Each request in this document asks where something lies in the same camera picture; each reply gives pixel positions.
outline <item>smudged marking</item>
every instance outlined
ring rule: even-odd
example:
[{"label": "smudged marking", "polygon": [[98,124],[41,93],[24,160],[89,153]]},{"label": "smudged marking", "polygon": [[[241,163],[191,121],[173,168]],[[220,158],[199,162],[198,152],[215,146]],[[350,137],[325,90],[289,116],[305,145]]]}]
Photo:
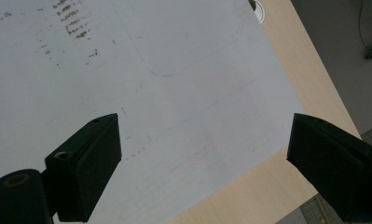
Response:
[{"label": "smudged marking", "polygon": [[53,6],[54,8],[60,7],[63,5],[67,0],[61,0],[57,5]]},{"label": "smudged marking", "polygon": [[61,19],[61,21],[66,21],[70,17],[75,16],[77,13],[78,13],[77,9],[73,10],[73,11],[69,12],[63,19]]},{"label": "smudged marking", "polygon": [[62,9],[62,12],[66,11],[66,10],[69,10],[69,8],[70,8],[71,6],[72,6],[72,4],[67,5],[66,7],[64,7],[64,8]]},{"label": "smudged marking", "polygon": [[95,56],[98,56],[98,50],[95,49],[95,52],[93,54],[91,54],[89,57],[95,57]]},{"label": "smudged marking", "polygon": [[67,27],[69,27],[71,25],[74,25],[74,24],[78,23],[79,21],[80,21],[80,19],[77,19],[75,21],[70,22],[69,25],[66,26],[66,29],[67,29]]},{"label": "smudged marking", "polygon": [[84,37],[89,31],[90,29],[88,31],[84,31],[83,33],[77,35],[76,38]]},{"label": "smudged marking", "polygon": [[82,28],[84,28],[84,26],[87,26],[87,25],[88,25],[88,23],[86,22],[85,24],[80,25],[79,27],[77,27],[77,28],[75,28],[73,30],[69,30],[69,26],[66,26],[67,34],[68,35],[71,35],[71,34],[75,33],[77,30],[82,29]]},{"label": "smudged marking", "polygon": [[124,112],[125,117],[128,118],[127,113],[126,113],[125,110],[124,110],[124,107],[122,107],[121,109],[122,109],[122,111]]}]

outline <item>paper sheet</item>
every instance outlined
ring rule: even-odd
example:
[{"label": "paper sheet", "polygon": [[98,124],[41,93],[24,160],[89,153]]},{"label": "paper sheet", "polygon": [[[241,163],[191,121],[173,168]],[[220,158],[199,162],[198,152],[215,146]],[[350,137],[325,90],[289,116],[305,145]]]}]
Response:
[{"label": "paper sheet", "polygon": [[0,0],[0,176],[119,115],[90,223],[176,217],[286,147],[302,111],[246,0]]}]

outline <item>black cable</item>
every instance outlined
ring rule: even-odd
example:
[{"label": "black cable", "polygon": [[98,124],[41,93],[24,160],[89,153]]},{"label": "black cable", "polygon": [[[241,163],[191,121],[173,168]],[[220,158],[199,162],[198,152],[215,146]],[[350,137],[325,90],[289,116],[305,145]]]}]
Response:
[{"label": "black cable", "polygon": [[369,48],[369,47],[366,45],[366,43],[364,42],[364,40],[363,40],[363,36],[362,36],[362,34],[361,34],[361,15],[362,15],[362,13],[363,13],[363,4],[364,4],[364,0],[361,0],[360,11],[359,11],[359,24],[358,24],[358,26],[359,26],[359,36],[360,36],[361,42],[363,43],[364,47],[366,47],[367,49],[369,49],[369,50],[372,51],[372,49]]}]

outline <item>table surface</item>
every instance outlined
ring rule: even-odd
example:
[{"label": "table surface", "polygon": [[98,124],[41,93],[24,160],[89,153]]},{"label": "table surface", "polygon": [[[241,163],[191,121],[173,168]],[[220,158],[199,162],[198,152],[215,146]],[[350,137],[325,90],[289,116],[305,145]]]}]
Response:
[{"label": "table surface", "polygon": [[[260,0],[262,24],[307,114],[358,135],[345,105],[290,0]],[[286,158],[259,164],[170,223],[275,223],[316,194]]]}]

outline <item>black plastic part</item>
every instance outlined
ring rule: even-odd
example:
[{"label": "black plastic part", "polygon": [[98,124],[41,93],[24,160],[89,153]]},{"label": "black plastic part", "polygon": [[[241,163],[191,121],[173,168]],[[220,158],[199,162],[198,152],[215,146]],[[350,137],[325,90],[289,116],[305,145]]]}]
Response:
[{"label": "black plastic part", "polygon": [[43,183],[36,170],[0,178],[0,224],[51,224]]},{"label": "black plastic part", "polygon": [[325,120],[295,114],[287,160],[343,221],[372,221],[372,146]]},{"label": "black plastic part", "polygon": [[41,179],[43,181],[44,191],[46,192],[46,198],[48,203],[49,215],[53,217],[58,210],[58,202],[54,180],[48,175],[48,171],[45,170],[41,173]]},{"label": "black plastic part", "polygon": [[117,114],[90,121],[49,154],[59,220],[87,222],[120,160]]}]

